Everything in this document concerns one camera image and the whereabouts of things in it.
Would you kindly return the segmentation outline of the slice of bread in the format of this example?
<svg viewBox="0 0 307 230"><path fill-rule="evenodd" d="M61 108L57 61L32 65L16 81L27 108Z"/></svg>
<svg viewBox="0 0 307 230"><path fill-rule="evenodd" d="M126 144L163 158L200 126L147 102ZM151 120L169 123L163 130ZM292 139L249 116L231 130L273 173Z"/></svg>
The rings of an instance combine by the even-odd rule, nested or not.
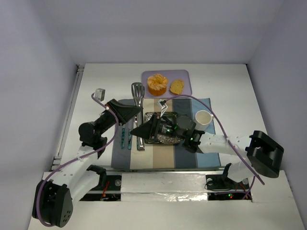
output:
<svg viewBox="0 0 307 230"><path fill-rule="evenodd" d="M184 89L184 81L183 80L174 80L170 86L170 92L175 95L180 95Z"/></svg>

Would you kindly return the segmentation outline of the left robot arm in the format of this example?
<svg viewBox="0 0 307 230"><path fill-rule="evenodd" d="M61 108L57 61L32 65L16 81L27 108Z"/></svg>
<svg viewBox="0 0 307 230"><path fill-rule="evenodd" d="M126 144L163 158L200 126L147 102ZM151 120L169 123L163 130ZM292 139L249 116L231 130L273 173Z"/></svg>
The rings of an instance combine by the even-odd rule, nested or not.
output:
<svg viewBox="0 0 307 230"><path fill-rule="evenodd" d="M106 184L106 170L96 163L112 140L102 135L111 127L118 131L119 125L142 110L115 99L103 107L105 110L97 120L79 126L81 146L75 157L52 171L36 187L32 217L46 227L64 227L76 203L94 187Z"/></svg>

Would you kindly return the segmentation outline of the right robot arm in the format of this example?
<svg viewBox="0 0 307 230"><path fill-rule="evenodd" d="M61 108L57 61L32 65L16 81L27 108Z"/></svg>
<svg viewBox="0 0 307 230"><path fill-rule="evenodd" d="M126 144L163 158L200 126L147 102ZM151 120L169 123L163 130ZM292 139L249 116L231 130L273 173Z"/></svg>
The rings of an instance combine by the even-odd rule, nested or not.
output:
<svg viewBox="0 0 307 230"><path fill-rule="evenodd" d="M131 134L147 141L157 140L159 135L182 141L185 150L191 153L235 155L240 161L228 163L223 177L239 183L246 178L260 176L277 178L283 159L283 147L262 131L255 130L244 137L225 137L196 130L196 123L187 115L174 121L153 113L146 123L139 125Z"/></svg>

